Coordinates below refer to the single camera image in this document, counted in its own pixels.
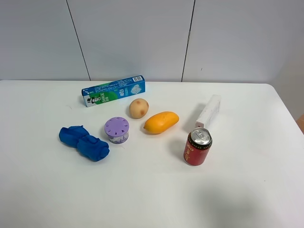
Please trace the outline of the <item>blue green toothpaste box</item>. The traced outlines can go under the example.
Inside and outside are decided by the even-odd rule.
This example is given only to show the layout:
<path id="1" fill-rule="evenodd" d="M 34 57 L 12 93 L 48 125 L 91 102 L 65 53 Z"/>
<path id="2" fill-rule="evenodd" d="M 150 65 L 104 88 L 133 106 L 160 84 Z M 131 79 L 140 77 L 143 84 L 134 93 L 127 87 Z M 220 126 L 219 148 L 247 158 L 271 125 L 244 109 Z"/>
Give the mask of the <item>blue green toothpaste box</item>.
<path id="1" fill-rule="evenodd" d="M 134 76 L 84 88 L 81 91 L 86 107 L 100 105 L 145 92 L 143 76 Z"/>

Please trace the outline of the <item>yellow mango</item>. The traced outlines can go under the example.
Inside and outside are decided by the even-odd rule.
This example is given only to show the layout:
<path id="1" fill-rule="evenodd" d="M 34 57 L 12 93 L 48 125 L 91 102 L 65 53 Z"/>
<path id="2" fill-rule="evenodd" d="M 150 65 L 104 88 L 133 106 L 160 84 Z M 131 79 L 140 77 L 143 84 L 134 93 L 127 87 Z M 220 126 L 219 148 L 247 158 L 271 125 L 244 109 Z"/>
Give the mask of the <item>yellow mango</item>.
<path id="1" fill-rule="evenodd" d="M 144 129 L 151 134 L 160 134 L 174 126 L 179 116 L 174 112 L 161 112 L 150 117 L 144 124 Z"/>

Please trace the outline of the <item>white rectangular box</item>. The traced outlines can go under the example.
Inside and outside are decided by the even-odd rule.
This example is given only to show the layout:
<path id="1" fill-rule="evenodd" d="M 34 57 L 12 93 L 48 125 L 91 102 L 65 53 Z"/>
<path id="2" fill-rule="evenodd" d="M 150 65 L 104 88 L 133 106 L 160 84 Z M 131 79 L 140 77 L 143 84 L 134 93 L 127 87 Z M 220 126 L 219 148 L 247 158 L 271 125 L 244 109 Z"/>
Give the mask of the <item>white rectangular box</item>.
<path id="1" fill-rule="evenodd" d="M 208 129 L 213 119 L 219 112 L 220 103 L 221 96 L 213 95 L 200 113 L 198 119 L 196 120 L 195 126 Z"/>

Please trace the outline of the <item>brown potato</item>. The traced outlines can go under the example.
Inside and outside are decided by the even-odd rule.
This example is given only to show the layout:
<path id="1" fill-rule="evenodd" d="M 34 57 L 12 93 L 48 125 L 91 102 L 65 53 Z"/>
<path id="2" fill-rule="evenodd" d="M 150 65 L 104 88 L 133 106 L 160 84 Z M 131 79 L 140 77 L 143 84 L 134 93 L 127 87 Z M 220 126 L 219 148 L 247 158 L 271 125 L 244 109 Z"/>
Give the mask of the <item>brown potato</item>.
<path id="1" fill-rule="evenodd" d="M 129 105 L 129 113 L 133 119 L 140 119 L 146 115 L 149 109 L 149 104 L 142 98 L 133 100 Z"/>

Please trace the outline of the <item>blue cloth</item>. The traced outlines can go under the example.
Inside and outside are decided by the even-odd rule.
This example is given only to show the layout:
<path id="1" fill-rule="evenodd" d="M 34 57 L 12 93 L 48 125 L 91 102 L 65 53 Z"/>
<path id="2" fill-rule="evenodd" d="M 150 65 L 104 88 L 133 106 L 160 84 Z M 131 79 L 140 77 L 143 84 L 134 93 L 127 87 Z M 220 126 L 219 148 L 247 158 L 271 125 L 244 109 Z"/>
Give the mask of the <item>blue cloth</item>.
<path id="1" fill-rule="evenodd" d="M 90 135 L 83 126 L 62 127 L 59 139 L 63 144 L 76 148 L 82 156 L 94 162 L 104 159 L 110 152 L 107 142 Z"/>

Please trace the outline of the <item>red soda can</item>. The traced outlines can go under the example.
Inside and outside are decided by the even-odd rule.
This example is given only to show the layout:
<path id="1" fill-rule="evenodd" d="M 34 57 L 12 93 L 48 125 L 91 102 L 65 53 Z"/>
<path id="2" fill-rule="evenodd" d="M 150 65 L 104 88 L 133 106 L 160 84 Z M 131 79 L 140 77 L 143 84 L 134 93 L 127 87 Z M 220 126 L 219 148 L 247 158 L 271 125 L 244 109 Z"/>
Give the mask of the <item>red soda can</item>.
<path id="1" fill-rule="evenodd" d="M 212 146 L 213 140 L 209 131 L 203 127 L 193 129 L 189 134 L 183 158 L 191 166 L 201 165 Z"/>

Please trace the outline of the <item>purple air freshener jar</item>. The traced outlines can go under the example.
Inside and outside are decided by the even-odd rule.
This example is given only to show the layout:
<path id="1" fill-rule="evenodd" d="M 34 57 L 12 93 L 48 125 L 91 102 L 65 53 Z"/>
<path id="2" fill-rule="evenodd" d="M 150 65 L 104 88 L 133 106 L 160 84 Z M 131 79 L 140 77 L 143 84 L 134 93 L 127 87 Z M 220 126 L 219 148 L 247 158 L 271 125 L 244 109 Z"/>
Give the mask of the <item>purple air freshener jar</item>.
<path id="1" fill-rule="evenodd" d="M 110 142 L 121 144 L 129 137 L 129 123 L 123 117 L 113 117 L 105 123 L 104 131 Z"/>

